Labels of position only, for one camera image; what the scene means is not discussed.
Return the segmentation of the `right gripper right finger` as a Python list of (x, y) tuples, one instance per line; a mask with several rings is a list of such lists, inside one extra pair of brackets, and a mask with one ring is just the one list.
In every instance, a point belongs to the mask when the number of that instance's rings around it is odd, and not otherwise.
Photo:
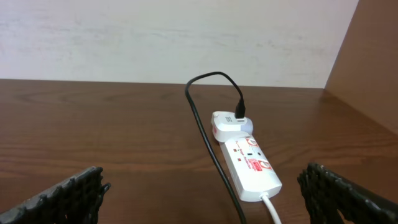
[(309, 163), (297, 177), (311, 224), (397, 224), (397, 204), (328, 170)]

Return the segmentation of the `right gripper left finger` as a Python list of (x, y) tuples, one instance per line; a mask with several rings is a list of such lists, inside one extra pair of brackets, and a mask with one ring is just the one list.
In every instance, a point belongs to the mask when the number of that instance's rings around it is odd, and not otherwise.
[(111, 184), (102, 167), (89, 167), (1, 214), (1, 224), (97, 224)]

